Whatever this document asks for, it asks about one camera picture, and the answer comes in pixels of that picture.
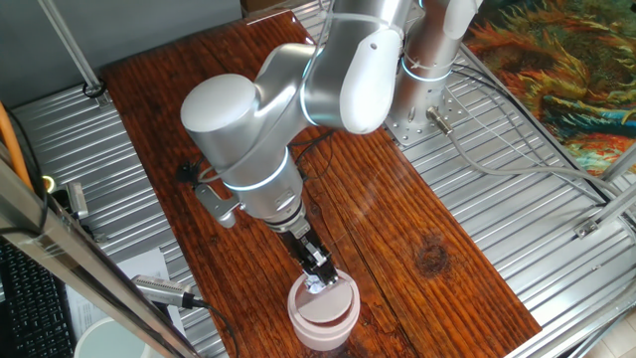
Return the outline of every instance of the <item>wooden table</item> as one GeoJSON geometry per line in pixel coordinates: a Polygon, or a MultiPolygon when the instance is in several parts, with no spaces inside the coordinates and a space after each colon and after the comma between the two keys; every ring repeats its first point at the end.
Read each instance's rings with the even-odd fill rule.
{"type": "MultiPolygon", "coordinates": [[[[305,184],[308,216],[362,312],[346,345],[316,353],[296,338],[286,297],[301,273],[278,237],[238,212],[226,230],[176,168],[200,151],[181,125],[188,92],[212,76],[254,79],[267,54],[309,36],[291,12],[238,21],[126,59],[102,74],[205,300],[236,327],[243,357],[501,357],[541,328],[387,134],[339,132],[331,167],[305,184]]],[[[296,140],[319,135],[311,128],[296,140]]],[[[322,172],[330,143],[302,164],[322,172]]],[[[234,347],[223,324],[226,347],[234,347]]]]}

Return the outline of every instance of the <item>colorful painting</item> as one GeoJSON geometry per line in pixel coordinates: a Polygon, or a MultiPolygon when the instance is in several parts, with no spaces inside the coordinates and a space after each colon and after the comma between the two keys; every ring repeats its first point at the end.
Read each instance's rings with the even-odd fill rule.
{"type": "Polygon", "coordinates": [[[465,38],[468,48],[594,175],[636,141],[632,4],[485,0],[465,38]]]}

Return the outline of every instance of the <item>wall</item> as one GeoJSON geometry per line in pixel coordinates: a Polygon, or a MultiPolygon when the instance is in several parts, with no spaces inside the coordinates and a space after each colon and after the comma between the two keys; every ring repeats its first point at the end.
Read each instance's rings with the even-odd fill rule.
{"type": "MultiPolygon", "coordinates": [[[[240,18],[239,0],[57,0],[96,69],[240,18]]],[[[83,83],[37,0],[0,1],[0,99],[15,106],[83,83]]]]}

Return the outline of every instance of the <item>metal mounting plate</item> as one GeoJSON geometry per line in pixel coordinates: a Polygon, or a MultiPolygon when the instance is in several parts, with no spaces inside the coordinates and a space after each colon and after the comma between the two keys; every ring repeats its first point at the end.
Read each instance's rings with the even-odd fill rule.
{"type": "MultiPolygon", "coordinates": [[[[467,113],[464,112],[460,103],[452,99],[448,89],[444,89],[444,101],[445,109],[442,110],[442,114],[444,117],[447,116],[446,120],[448,120],[449,124],[452,125],[452,123],[461,121],[466,117],[467,113]]],[[[408,122],[406,117],[395,119],[388,116],[385,120],[385,126],[396,142],[405,147],[414,145],[439,131],[437,126],[428,119],[408,122]]]]}

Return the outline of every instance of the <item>metal rod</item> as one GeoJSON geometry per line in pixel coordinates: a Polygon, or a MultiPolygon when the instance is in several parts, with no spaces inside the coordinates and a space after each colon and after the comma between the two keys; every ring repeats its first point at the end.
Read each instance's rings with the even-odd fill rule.
{"type": "MultiPolygon", "coordinates": [[[[0,161],[0,227],[36,230],[42,201],[0,161]]],[[[166,357],[199,357],[194,347],[63,210],[48,210],[44,234],[5,238],[166,357]]]]}
{"type": "Polygon", "coordinates": [[[60,40],[62,40],[67,51],[69,51],[69,55],[71,55],[71,58],[73,58],[73,61],[76,63],[83,80],[88,84],[88,89],[90,91],[100,90],[101,83],[99,79],[92,71],[92,68],[88,64],[86,57],[83,55],[80,46],[78,46],[76,39],[73,37],[71,30],[69,30],[67,22],[64,21],[56,4],[53,0],[38,0],[38,2],[40,2],[42,10],[47,14],[49,21],[51,21],[51,25],[56,29],[60,40]]]}
{"type": "Polygon", "coordinates": [[[636,184],[632,184],[621,195],[607,203],[603,210],[594,215],[596,223],[610,222],[622,215],[629,207],[636,203],[636,184]]]}
{"type": "Polygon", "coordinates": [[[629,149],[605,169],[600,178],[611,183],[614,179],[623,175],[634,164],[636,164],[636,145],[632,144],[629,149]]]}
{"type": "Polygon", "coordinates": [[[614,321],[606,324],[604,327],[600,328],[598,331],[592,333],[589,335],[589,337],[587,337],[579,346],[578,348],[576,348],[567,358],[580,358],[580,357],[584,357],[585,354],[587,354],[587,352],[589,352],[592,348],[594,348],[594,346],[598,343],[598,341],[600,341],[601,339],[603,339],[603,337],[609,333],[609,331],[612,330],[612,328],[614,328],[618,323],[620,323],[621,320],[623,320],[623,318],[625,318],[625,316],[627,315],[627,313],[629,312],[625,312],[622,315],[620,315],[619,317],[617,317],[616,319],[614,319],[614,321]]]}

